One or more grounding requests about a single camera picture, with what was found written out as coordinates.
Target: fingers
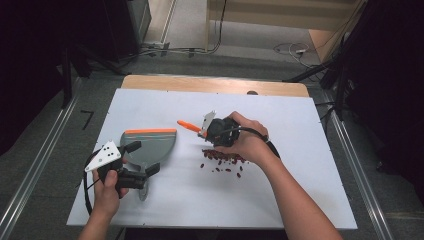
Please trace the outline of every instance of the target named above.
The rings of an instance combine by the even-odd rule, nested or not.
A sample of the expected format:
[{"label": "fingers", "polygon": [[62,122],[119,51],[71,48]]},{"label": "fingers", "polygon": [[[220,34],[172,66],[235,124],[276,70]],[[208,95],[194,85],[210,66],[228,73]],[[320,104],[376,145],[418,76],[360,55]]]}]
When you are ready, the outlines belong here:
[{"label": "fingers", "polygon": [[222,152],[225,154],[230,154],[230,153],[237,153],[233,147],[223,147],[223,146],[216,146],[215,150],[218,152]]},{"label": "fingers", "polygon": [[243,115],[241,115],[237,111],[232,112],[228,117],[238,122],[238,124],[240,124],[241,126],[245,126],[249,122],[249,119],[245,118]]},{"label": "fingers", "polygon": [[125,195],[127,195],[127,193],[129,192],[130,190],[128,189],[128,188],[121,188],[121,194],[120,194],[120,196],[121,197],[124,197]]},{"label": "fingers", "polygon": [[110,170],[106,175],[105,187],[115,188],[115,184],[118,181],[118,173],[115,170]]},{"label": "fingers", "polygon": [[[93,182],[95,182],[97,180],[101,181],[99,179],[99,173],[97,172],[97,169],[93,170],[92,173],[93,173]],[[103,184],[94,184],[94,193],[95,194],[99,194],[102,191],[103,191]]]}]

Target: floor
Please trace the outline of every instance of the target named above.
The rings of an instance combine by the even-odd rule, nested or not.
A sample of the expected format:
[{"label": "floor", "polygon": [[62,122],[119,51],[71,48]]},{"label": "floor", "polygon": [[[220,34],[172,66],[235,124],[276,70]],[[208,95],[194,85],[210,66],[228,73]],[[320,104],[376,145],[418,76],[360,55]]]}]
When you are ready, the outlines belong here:
[{"label": "floor", "polygon": [[[172,47],[201,47],[204,32],[200,31],[200,27],[186,29],[187,24],[192,21],[189,17],[184,18],[185,11],[189,9],[184,4],[191,7],[197,6],[198,10],[190,8],[191,13],[196,13],[191,17],[198,15],[200,19],[204,1],[176,1],[173,5],[172,1],[164,0],[161,3],[165,6],[164,15],[166,16],[171,6],[175,9],[170,17],[166,34],[163,34],[163,31],[158,31],[159,34],[156,35],[152,33],[149,41],[162,43],[161,40],[163,40],[163,42],[170,42]],[[181,24],[178,19],[187,21]],[[211,24],[211,29],[214,29],[215,24],[213,22]],[[281,52],[285,54],[274,50],[274,47],[280,43],[311,43],[305,31],[286,28],[274,31],[259,29],[257,26],[240,26],[243,31],[252,32],[238,35],[235,34],[237,32],[235,28],[236,26],[223,25],[222,48],[213,55],[196,55],[192,58],[181,53],[168,53],[163,57],[139,56],[131,59],[125,66],[125,70],[133,74],[222,76],[263,81],[281,81],[305,71],[306,67],[296,61],[288,53],[287,48],[281,49]],[[232,36],[227,35],[228,29],[234,31]],[[271,40],[263,38],[268,34]],[[310,52],[308,57],[302,56],[301,60],[306,64],[319,64],[313,52]],[[4,166],[13,166],[0,169],[0,189],[2,190],[0,208],[4,213],[11,206],[10,201],[13,196],[16,196],[18,188],[26,187],[21,186],[21,183],[25,182],[32,163],[40,158],[45,160],[42,166],[40,165],[42,171],[35,181],[36,184],[28,189],[31,194],[22,200],[23,204],[20,205],[24,206],[21,209],[22,212],[18,211],[15,214],[17,215],[14,218],[15,222],[11,222],[14,227],[5,228],[2,220],[1,239],[5,236],[9,239],[75,239],[81,231],[80,227],[66,226],[66,220],[75,199],[76,186],[81,180],[81,166],[93,150],[114,91],[120,87],[123,80],[122,76],[116,76],[98,65],[96,69],[90,79],[75,77],[75,102],[72,108],[64,111],[60,109],[62,94],[59,93],[28,126],[14,147],[0,156],[0,162]],[[316,103],[327,102],[333,94],[332,91],[324,91],[319,87],[317,81],[321,76],[322,74],[317,74],[311,79],[302,81],[307,85],[309,94]],[[320,116],[323,116],[327,112],[327,107],[319,106],[317,111]],[[87,112],[93,112],[90,121],[87,121],[89,118]],[[358,230],[341,231],[343,237],[345,239],[421,239],[424,236],[422,228],[424,208],[415,196],[412,186],[397,175],[388,175],[375,170],[378,158],[375,156],[365,127],[358,123],[349,111],[344,114],[346,120],[343,127],[349,134],[360,166],[384,213],[384,220],[390,234],[382,236],[376,233],[375,223],[373,224],[371,220],[363,192],[358,187],[349,156],[346,154],[346,145],[340,140],[340,123],[333,116],[327,125],[327,138],[358,224]],[[64,121],[61,128],[58,128],[60,134],[52,137],[50,130],[52,126],[57,126],[57,120],[61,117]],[[53,139],[52,148],[45,152],[45,156],[39,156],[40,154],[37,155],[41,153],[39,150],[46,148],[45,139]],[[108,239],[115,239],[118,231],[118,227],[111,227]],[[213,234],[206,234],[204,239],[211,235]]]}]

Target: person's right hand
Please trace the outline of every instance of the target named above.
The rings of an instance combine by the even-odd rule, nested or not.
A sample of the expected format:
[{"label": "person's right hand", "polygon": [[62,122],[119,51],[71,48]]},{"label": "person's right hand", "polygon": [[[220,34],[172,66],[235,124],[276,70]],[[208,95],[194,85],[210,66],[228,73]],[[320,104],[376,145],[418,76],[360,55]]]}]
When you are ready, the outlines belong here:
[{"label": "person's right hand", "polygon": [[[260,134],[268,136],[268,130],[258,121],[247,119],[238,112],[232,112],[228,117],[234,119],[242,127],[253,128]],[[237,153],[244,159],[256,164],[266,155],[265,153],[271,152],[268,145],[258,135],[246,131],[240,132],[240,136],[233,146],[218,146],[215,147],[215,150],[226,154]]]}]

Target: table surface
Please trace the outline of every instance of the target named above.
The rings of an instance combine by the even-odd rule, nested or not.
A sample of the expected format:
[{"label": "table surface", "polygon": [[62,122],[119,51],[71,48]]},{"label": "table surface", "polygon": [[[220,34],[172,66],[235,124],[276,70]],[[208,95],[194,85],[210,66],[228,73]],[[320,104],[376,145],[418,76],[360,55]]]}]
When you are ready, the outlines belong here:
[{"label": "table surface", "polygon": [[232,94],[255,91],[259,95],[267,96],[309,97],[306,86],[301,83],[218,77],[129,75],[124,78],[121,88]]},{"label": "table surface", "polygon": [[[288,91],[290,96],[307,95],[302,84],[281,86],[285,86],[280,87],[283,92],[291,89]],[[115,93],[96,148],[108,140],[119,142],[120,135],[126,129],[178,128],[176,120],[180,118],[198,125],[201,115],[212,108],[217,110],[217,117],[223,117],[235,109],[246,113],[247,117],[259,117],[258,120],[269,126],[274,145],[284,149],[280,155],[286,167],[337,228],[356,228],[312,99],[245,95],[246,90],[261,94],[269,90],[281,95],[281,91],[275,90],[276,87],[275,83],[220,78],[128,76],[122,84],[123,89]],[[227,92],[234,90],[242,95],[217,93],[217,89]],[[216,104],[221,100],[231,104]],[[169,159],[164,162],[158,176],[153,176],[154,179],[150,181],[148,199],[141,203],[137,192],[130,191],[121,200],[122,207],[112,224],[171,228],[283,227],[269,182],[255,164],[244,163],[242,178],[236,175],[240,172],[238,165],[241,163],[220,166],[231,169],[230,173],[214,172],[219,165],[217,161],[203,159],[200,152],[201,149],[211,148],[210,144],[182,128],[178,128],[177,135]],[[204,163],[204,168],[199,167],[201,163]],[[84,225],[87,219],[80,187],[68,225]]]}]

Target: hand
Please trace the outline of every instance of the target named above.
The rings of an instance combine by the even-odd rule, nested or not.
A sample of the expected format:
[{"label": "hand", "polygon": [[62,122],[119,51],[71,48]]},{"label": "hand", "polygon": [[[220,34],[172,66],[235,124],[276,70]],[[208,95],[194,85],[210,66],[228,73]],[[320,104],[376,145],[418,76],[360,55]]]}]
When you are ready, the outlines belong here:
[{"label": "hand", "polygon": [[[93,180],[99,179],[99,173],[97,170],[93,171]],[[119,196],[116,192],[115,185],[118,181],[118,173],[115,170],[110,170],[107,175],[105,182],[98,181],[94,184],[94,206],[93,213],[101,215],[106,219],[112,219],[119,208]],[[124,197],[128,193],[128,188],[122,188],[120,196]]]},{"label": "hand", "polygon": [[[268,130],[258,121],[245,118],[238,112],[232,112],[229,118],[234,119],[242,127],[253,128],[262,135],[268,135]],[[241,131],[238,140],[231,147],[215,147],[222,153],[237,153],[244,159],[258,164],[267,152],[271,152],[268,145],[256,134]]]}]

